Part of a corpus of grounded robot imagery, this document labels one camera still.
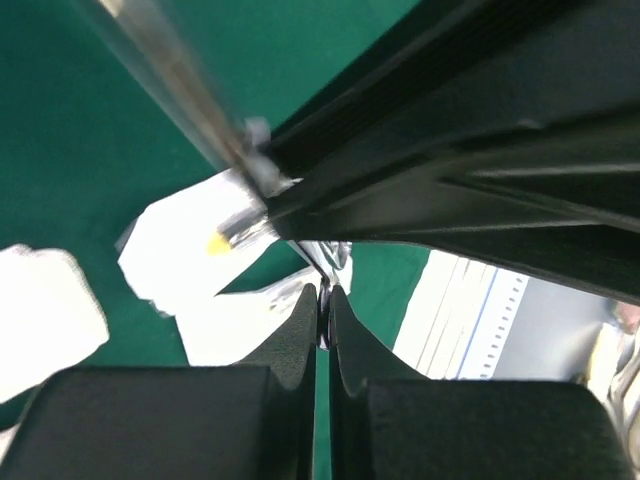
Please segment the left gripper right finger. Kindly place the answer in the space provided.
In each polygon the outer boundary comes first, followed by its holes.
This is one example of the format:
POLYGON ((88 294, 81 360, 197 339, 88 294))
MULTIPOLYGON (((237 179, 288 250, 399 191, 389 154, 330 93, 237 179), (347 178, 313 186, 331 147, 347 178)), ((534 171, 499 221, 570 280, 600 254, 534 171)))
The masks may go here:
POLYGON ((336 479, 629 479, 604 408, 563 382, 434 380, 330 300, 336 479))

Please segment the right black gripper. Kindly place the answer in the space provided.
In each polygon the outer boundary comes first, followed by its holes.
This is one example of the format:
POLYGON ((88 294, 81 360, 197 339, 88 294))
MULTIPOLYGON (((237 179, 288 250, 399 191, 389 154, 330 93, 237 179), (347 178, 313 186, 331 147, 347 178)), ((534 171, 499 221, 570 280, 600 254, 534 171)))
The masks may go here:
POLYGON ((639 298, 639 5, 421 1, 275 132, 294 240, 421 244, 639 298))

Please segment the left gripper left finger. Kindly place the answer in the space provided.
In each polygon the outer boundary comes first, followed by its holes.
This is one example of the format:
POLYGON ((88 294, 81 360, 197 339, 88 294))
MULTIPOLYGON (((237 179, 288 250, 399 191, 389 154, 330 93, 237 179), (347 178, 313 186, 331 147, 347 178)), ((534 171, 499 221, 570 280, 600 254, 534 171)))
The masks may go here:
POLYGON ((224 367, 73 368, 38 390, 5 479, 308 479, 316 290, 224 367))

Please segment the clear sterile packet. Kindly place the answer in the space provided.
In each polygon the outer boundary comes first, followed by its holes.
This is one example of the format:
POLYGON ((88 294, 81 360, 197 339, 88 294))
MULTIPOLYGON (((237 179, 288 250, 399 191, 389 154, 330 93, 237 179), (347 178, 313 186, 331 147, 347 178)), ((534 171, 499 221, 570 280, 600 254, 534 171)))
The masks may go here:
POLYGON ((277 241, 240 177, 226 170, 149 205, 120 241, 118 264, 134 293, 176 320, 192 366, 229 365, 292 313, 307 266, 261 289, 227 293, 277 241))
POLYGON ((222 254, 273 232, 266 203, 297 183, 266 155, 271 129, 262 117, 238 119, 162 9, 160 1, 77 1, 138 84, 218 170, 229 169, 250 198, 228 217, 211 248, 222 254))

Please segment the white gauze pad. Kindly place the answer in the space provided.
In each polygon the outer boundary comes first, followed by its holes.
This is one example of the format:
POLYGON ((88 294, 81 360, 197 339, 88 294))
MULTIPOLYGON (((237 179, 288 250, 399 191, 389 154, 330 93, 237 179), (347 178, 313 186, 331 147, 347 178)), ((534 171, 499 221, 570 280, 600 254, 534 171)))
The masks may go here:
POLYGON ((109 340, 77 260, 61 249, 1 251, 1 401, 74 366, 109 340))

